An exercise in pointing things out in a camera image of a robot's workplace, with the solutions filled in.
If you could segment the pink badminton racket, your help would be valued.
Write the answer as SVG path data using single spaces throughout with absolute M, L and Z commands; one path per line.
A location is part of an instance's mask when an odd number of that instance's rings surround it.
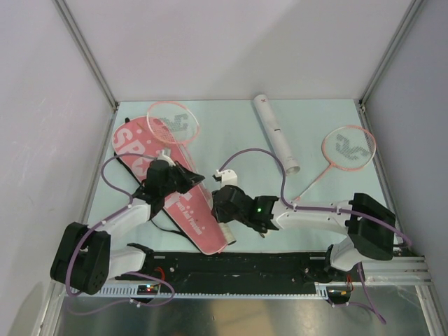
M 357 125 L 345 125 L 331 131 L 322 141 L 321 152 L 328 166 L 294 199 L 300 201 L 332 168 L 355 172 L 374 158 L 377 142 L 371 132 Z
M 176 101 L 158 101 L 147 112 L 149 130 L 164 144 L 187 145 L 199 134 L 200 125 L 193 113 Z M 227 246 L 236 242 L 227 224 L 218 223 L 227 239 Z

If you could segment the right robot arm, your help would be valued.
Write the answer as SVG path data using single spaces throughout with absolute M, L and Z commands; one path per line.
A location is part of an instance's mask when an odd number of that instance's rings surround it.
M 276 196 L 250 197 L 235 185 L 212 192 L 211 215 L 219 223 L 237 221 L 266 234 L 288 229 L 315 229 L 343 235 L 328 247 L 324 274 L 333 281 L 365 260 L 393 259 L 395 214 L 365 193 L 328 206 L 285 205 Z

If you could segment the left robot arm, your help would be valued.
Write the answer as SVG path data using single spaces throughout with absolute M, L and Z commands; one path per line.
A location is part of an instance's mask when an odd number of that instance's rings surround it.
M 66 293 L 74 297 L 81 293 L 94 295 L 108 279 L 129 272 L 140 279 L 150 278 L 155 262 L 146 256 L 145 248 L 128 244 L 113 251 L 113 239 L 153 219 L 168 196 L 186 194 L 203 180 L 203 175 L 178 162 L 152 161 L 146 178 L 129 196 L 126 206 L 93 226 L 77 222 L 67 225 L 50 268 L 51 279 L 64 284 Z

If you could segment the translucent shuttlecock tube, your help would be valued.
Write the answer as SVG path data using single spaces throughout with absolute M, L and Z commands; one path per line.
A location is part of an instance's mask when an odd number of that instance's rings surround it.
M 269 139 L 269 144 L 282 163 L 286 175 L 292 176 L 297 174 L 300 171 L 300 166 L 284 136 L 269 99 L 265 94 L 259 94 L 253 99 L 253 104 Z

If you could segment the pink racket cover bag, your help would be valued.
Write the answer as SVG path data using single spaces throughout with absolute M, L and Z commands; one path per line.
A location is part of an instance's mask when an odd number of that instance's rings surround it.
M 172 160 L 192 172 L 197 171 L 188 149 L 181 144 L 169 145 L 156 139 L 148 129 L 145 117 L 126 118 L 114 132 L 112 146 L 116 154 L 130 154 L 121 157 L 121 161 L 139 181 L 146 178 L 151 158 L 157 157 L 163 149 L 169 151 Z M 164 211 L 203 254 L 220 253 L 228 245 L 219 224 L 211 215 L 211 194 L 203 183 L 185 194 L 168 196 Z

